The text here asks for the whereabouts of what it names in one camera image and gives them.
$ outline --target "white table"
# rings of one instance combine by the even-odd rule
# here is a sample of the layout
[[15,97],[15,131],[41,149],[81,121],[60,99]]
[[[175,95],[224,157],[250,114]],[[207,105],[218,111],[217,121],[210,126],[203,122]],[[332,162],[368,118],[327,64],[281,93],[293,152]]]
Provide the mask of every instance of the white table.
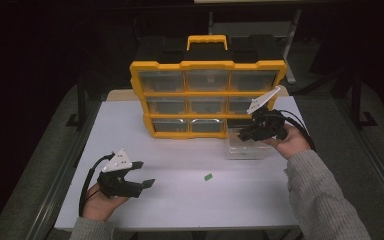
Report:
[[[293,97],[279,97],[276,109],[301,115]],[[274,149],[260,160],[227,160],[226,139],[155,139],[142,122],[138,101],[104,102],[55,224],[72,229],[88,170],[124,148],[143,161],[126,180],[156,179],[139,198],[119,207],[110,221],[129,231],[214,230],[296,227],[284,173],[286,160]],[[91,185],[107,161],[96,169]],[[204,177],[213,178],[205,181]]]

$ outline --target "gray sleeve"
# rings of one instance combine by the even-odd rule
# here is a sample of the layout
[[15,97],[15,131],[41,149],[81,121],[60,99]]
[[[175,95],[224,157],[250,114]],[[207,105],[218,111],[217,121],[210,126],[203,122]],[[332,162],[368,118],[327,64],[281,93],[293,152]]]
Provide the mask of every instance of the gray sleeve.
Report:
[[370,239],[357,211],[314,151],[288,161],[288,189],[306,239]]
[[112,239],[114,225],[111,222],[77,218],[70,240],[109,240]]

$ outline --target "white tag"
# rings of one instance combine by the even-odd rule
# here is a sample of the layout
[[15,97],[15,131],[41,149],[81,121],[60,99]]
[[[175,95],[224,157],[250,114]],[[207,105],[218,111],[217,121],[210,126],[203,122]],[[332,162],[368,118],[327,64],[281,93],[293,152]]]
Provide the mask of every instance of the white tag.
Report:
[[113,158],[105,165],[102,169],[102,172],[113,172],[122,169],[128,169],[132,167],[132,162],[130,162],[127,153],[124,149],[118,151],[117,154],[114,155]]
[[264,95],[261,95],[256,99],[252,99],[251,105],[249,106],[248,110],[246,110],[246,112],[248,114],[252,114],[253,112],[257,111],[257,109],[259,109],[264,104],[266,104],[266,102],[268,102],[279,91],[280,91],[280,87],[276,86],[276,88],[271,90],[270,92]]

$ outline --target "black cable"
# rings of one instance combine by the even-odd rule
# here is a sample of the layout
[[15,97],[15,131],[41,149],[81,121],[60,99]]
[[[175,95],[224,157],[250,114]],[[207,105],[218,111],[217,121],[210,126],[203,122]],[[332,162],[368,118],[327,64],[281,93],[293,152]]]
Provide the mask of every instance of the black cable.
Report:
[[316,145],[314,144],[314,141],[310,137],[310,135],[308,134],[307,130],[304,129],[303,126],[301,126],[298,122],[296,122],[295,120],[293,120],[290,117],[286,118],[285,120],[288,121],[289,123],[291,123],[292,125],[294,125],[294,127],[298,128],[298,130],[301,132],[302,136],[305,138],[305,140],[307,140],[308,144],[310,145],[311,150],[316,151]]
[[297,117],[297,115],[295,115],[295,114],[293,114],[292,112],[289,112],[289,111],[287,111],[287,110],[279,110],[279,112],[289,113],[289,114],[291,114],[292,116],[294,116],[294,118],[295,118],[296,120],[298,120],[298,122],[301,124],[301,126],[302,126],[302,127],[305,129],[305,131],[307,131],[307,133],[308,133],[308,130],[307,130],[307,128],[305,127],[304,123],[301,121],[301,119],[299,119],[299,117]]
[[112,153],[110,155],[106,155],[106,156],[103,156],[102,158],[100,158],[96,163],[95,165],[93,165],[93,167],[91,169],[89,169],[89,172],[86,176],[86,180],[85,180],[85,183],[83,184],[83,188],[82,188],[82,193],[80,194],[80,200],[79,200],[79,216],[83,216],[83,208],[85,207],[86,205],[86,194],[87,194],[87,190],[89,188],[89,184],[90,184],[90,181],[93,177],[93,173],[95,173],[95,169],[96,167],[104,160],[111,160],[111,158],[113,158],[115,155],[115,153]]

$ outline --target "clear plastic container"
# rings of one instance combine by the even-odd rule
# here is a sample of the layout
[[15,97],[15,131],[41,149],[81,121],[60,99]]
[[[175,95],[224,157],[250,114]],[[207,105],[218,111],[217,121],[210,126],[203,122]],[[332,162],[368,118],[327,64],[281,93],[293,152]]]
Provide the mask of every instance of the clear plastic container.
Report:
[[241,128],[227,129],[226,158],[227,159],[263,159],[269,152],[275,151],[262,141],[252,139],[243,142],[238,134]]
[[184,97],[147,97],[148,109],[153,114],[184,114]]
[[258,71],[232,71],[230,80],[231,91],[268,91],[271,89],[276,78],[277,71],[258,70]]
[[152,119],[155,132],[187,132],[186,119],[154,118]]
[[251,105],[252,99],[255,99],[259,96],[255,97],[229,97],[229,107],[227,113],[229,114],[247,114],[246,110],[248,110]]
[[143,92],[183,92],[182,71],[138,71]]
[[189,113],[222,114],[226,112],[226,97],[188,97]]
[[188,91],[226,91],[229,71],[189,70],[185,77]]
[[191,131],[196,133],[219,133],[224,129],[223,119],[190,119]]

